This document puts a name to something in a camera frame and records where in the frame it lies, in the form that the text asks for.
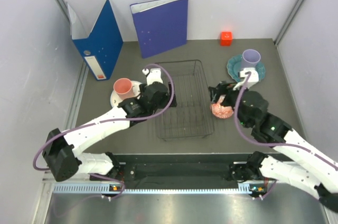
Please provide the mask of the blue patterned bowl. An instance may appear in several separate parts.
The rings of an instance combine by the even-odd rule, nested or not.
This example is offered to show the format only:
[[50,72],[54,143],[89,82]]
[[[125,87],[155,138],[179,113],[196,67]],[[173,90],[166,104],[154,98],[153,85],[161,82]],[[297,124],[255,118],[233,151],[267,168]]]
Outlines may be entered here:
[[224,101],[225,95],[220,96],[219,100],[215,104],[210,105],[212,114],[220,119],[227,119],[233,115],[233,109],[231,106],[223,106],[221,103]]

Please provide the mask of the teal ornate plate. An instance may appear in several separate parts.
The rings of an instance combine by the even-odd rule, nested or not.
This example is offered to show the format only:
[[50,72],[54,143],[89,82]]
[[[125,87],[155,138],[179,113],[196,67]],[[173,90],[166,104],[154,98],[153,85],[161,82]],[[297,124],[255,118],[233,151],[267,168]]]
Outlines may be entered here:
[[[242,55],[238,54],[230,58],[226,66],[228,74],[236,82],[241,81],[241,78],[239,77],[239,73],[241,71],[241,61]],[[259,81],[262,81],[266,75],[266,69],[262,62],[258,62],[258,64],[256,65],[256,71],[258,72]]]

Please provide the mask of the pink plastic cup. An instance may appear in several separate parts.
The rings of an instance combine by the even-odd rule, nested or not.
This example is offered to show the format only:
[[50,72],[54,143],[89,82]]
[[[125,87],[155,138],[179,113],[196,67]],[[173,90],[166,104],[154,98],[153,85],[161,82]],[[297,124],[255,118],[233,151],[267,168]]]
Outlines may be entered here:
[[121,100],[134,97],[133,83],[128,78],[120,78],[116,80],[113,88]]

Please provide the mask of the white watermelon pattern plate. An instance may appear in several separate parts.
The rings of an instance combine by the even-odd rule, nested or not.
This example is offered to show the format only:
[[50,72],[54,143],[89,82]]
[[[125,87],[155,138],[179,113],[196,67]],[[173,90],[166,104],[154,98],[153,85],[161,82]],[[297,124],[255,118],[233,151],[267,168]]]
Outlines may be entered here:
[[[138,96],[140,95],[140,88],[139,88],[140,84],[141,83],[139,81],[132,80],[133,97],[138,98]],[[120,102],[122,102],[122,99],[113,90],[111,95],[110,95],[110,105],[111,105],[111,107],[117,106]]]

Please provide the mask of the purple plastic cup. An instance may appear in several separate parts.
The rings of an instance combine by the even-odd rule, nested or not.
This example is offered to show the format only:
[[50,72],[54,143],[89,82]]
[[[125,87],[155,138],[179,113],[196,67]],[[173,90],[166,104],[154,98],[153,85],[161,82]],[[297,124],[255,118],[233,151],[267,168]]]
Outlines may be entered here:
[[241,57],[240,70],[244,69],[255,69],[256,65],[261,60],[261,54],[254,49],[244,50]]

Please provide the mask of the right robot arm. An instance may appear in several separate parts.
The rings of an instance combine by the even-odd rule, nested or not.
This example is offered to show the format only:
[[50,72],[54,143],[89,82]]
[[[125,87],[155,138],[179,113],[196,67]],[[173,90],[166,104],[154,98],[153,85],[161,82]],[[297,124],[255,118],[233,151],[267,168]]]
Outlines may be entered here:
[[214,104],[223,96],[221,104],[233,108],[237,129],[252,129],[253,138],[247,141],[268,146],[299,165],[290,166],[270,155],[254,152],[247,160],[248,176],[254,180],[263,176],[287,183],[337,212],[337,162],[302,138],[291,125],[271,114],[268,101],[260,93],[235,90],[234,86],[222,81],[216,87],[209,87],[211,102]]

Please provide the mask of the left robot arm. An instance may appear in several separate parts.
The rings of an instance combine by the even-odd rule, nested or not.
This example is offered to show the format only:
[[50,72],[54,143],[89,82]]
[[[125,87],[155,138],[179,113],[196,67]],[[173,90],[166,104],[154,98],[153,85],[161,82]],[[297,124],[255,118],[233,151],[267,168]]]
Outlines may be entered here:
[[120,163],[113,153],[87,153],[86,149],[102,139],[142,123],[175,107],[173,84],[153,82],[139,85],[138,95],[114,104],[113,108],[92,121],[61,132],[54,129],[48,135],[50,144],[42,152],[54,179],[63,182],[76,174],[90,174],[94,179],[104,176],[114,180],[119,176]]

